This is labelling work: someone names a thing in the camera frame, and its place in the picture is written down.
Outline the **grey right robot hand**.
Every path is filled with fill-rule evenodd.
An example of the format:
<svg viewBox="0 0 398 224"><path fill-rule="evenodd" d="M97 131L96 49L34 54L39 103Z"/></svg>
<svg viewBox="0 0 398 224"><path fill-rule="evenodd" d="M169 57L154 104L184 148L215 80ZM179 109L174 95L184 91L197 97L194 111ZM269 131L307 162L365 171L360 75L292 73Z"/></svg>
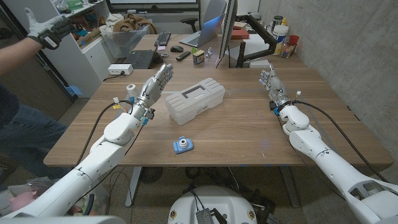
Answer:
<svg viewBox="0 0 398 224"><path fill-rule="evenodd" d="M278 110L282 110L290 104L290 99L286 95L285 86L277 77L273 64L269 64L269 72L263 70L259 82L264 86L269 94L269 98L275 103Z"/></svg>

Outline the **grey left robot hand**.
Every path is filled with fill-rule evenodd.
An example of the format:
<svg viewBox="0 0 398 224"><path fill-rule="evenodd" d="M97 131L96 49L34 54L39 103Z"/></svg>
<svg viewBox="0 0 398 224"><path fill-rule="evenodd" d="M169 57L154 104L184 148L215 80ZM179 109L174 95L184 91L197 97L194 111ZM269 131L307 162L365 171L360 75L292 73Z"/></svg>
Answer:
<svg viewBox="0 0 398 224"><path fill-rule="evenodd" d="M147 110L160 98L161 93L172 78L172 64L163 64L157 73L150 77L142 86L140 93L134 100L131 114L136 119L141 119Z"/></svg>

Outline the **person's gloved hand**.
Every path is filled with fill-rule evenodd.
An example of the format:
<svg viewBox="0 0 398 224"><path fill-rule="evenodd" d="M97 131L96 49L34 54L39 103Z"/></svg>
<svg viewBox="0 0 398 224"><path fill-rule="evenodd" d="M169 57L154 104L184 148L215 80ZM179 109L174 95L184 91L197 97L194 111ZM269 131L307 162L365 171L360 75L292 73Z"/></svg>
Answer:
<svg viewBox="0 0 398 224"><path fill-rule="evenodd" d="M43 49L57 49L62 39L75 28L72 21L65 16L58 15L39 23L30 8L25 7L24 10L29 20L29 33L27 36L40 43Z"/></svg>

